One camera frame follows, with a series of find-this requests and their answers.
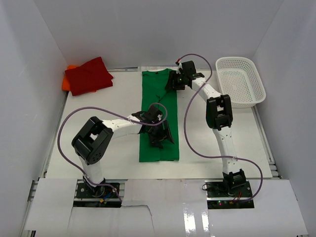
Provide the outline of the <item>green t shirt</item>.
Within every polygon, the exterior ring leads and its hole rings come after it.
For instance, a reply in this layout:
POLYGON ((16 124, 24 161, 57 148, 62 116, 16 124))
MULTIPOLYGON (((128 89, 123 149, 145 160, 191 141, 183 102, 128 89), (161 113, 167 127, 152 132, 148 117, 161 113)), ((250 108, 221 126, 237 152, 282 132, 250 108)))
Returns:
POLYGON ((142 133, 139 146, 140 162, 178 161, 180 158, 177 92, 165 90, 169 73, 172 71, 172 69, 164 69, 142 72, 141 110, 146 111, 152 103, 155 103, 155 107, 159 108, 164 116, 167 116, 174 143, 164 140, 162 148, 155 148, 150 145, 148 134, 142 133))

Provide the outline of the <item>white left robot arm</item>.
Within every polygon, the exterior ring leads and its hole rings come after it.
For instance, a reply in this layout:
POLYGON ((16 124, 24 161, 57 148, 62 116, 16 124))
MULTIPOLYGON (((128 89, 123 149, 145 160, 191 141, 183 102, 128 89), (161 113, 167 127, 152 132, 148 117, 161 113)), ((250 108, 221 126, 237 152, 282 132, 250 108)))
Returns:
POLYGON ((127 119, 100 120, 91 117, 72 140, 75 153, 79 156, 85 174, 83 181, 92 196, 98 198, 106 193, 106 180, 102 173, 101 158, 111 140, 134 134, 147 134, 149 145, 162 149, 162 142, 174 144, 169 123, 163 112, 154 105, 147 111, 131 114, 127 119))

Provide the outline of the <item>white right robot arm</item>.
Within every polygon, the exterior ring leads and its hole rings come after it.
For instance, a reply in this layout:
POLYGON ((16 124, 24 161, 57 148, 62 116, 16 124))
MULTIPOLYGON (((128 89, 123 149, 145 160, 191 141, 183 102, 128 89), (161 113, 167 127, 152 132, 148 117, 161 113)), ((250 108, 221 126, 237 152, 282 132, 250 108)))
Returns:
POLYGON ((165 90, 167 92, 184 90, 189 87, 206 102, 206 123, 214 133, 223 164, 223 189, 232 196, 240 192, 246 177, 238 159, 232 139, 233 112, 229 95, 223 95, 214 89, 198 73, 193 61, 176 62, 177 71, 171 72, 165 90))

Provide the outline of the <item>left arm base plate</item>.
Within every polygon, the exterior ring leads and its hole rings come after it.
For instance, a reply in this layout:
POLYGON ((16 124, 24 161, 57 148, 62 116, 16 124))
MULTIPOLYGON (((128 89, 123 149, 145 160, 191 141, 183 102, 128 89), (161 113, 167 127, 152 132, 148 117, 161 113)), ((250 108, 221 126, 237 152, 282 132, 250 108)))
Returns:
POLYGON ((86 208, 120 208, 121 201, 116 192, 120 193, 120 183, 110 183, 113 187, 96 187, 92 191, 83 181, 78 182, 75 191, 73 207, 86 208))

